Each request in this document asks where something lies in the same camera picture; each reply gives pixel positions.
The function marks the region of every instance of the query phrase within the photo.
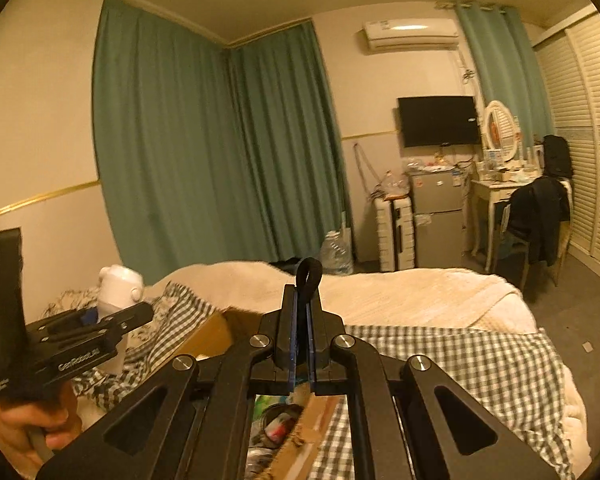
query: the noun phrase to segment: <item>black loop strap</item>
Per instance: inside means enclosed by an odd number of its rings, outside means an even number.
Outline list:
[[[311,301],[320,280],[322,279],[322,264],[315,258],[305,258],[298,265],[296,272],[296,288],[298,289],[298,304]]]

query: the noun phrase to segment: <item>television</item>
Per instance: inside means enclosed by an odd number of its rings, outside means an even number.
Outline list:
[[[471,96],[398,98],[405,148],[480,144],[480,127]]]

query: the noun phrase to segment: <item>gold wall trim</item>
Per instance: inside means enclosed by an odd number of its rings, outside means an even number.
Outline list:
[[[36,196],[32,196],[30,198],[26,198],[24,200],[20,200],[19,202],[0,208],[0,216],[10,213],[11,211],[16,211],[16,209],[20,209],[27,205],[37,204],[38,202],[44,202],[45,200],[51,200],[52,198],[58,198],[62,195],[67,195],[75,191],[81,191],[83,189],[99,185],[99,180],[93,180],[92,182],[85,182],[84,184],[78,184],[77,186],[64,187],[62,189],[51,191],[49,193],[42,193]]]
[[[227,48],[236,48],[238,46],[244,46],[247,43],[251,43],[251,41],[259,40],[260,38],[264,38],[269,34],[274,34],[276,32],[282,32],[283,30],[287,30],[288,28],[295,27],[296,25],[300,25],[301,23],[310,22],[311,18],[301,18],[300,20],[293,20],[292,22],[282,23],[280,25],[276,25],[275,27],[266,28],[265,30],[261,30],[254,34],[250,34],[245,36],[244,38],[240,38],[239,40],[231,41],[227,43]]]
[[[361,139],[362,137],[375,137],[378,135],[389,135],[389,134],[395,135],[397,133],[398,133],[397,130],[389,130],[388,132],[373,132],[373,133],[369,133],[369,134],[355,134],[355,135],[342,137],[342,142],[344,142],[345,140],[349,140],[349,139]]]

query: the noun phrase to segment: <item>checkered blanket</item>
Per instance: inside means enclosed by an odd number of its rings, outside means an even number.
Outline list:
[[[563,438],[562,362],[544,331],[528,335],[464,328],[347,326],[382,354],[433,359],[560,475],[573,480]],[[309,480],[355,478],[347,401],[337,405]]]
[[[68,291],[45,313],[93,308],[97,289]],[[158,369],[215,308],[178,283],[152,300],[154,320],[130,334],[121,375],[94,369],[74,379],[74,390],[109,411]],[[446,373],[534,449],[560,475],[573,480],[563,438],[562,362],[542,331],[529,335],[389,326],[348,326],[351,335],[382,354],[406,360],[432,358]],[[310,480],[355,478],[346,400],[339,403],[310,473]]]
[[[49,305],[43,317],[71,308],[94,308],[97,295],[96,287],[68,290]],[[91,399],[105,412],[162,366],[187,335],[216,310],[178,283],[168,283],[161,296],[145,301],[151,302],[154,319],[130,333],[122,373],[114,376],[93,368],[73,379],[75,394]]]

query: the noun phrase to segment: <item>mini fridge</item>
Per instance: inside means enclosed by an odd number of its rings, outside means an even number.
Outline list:
[[[415,171],[410,179],[416,267],[460,267],[461,171]]]

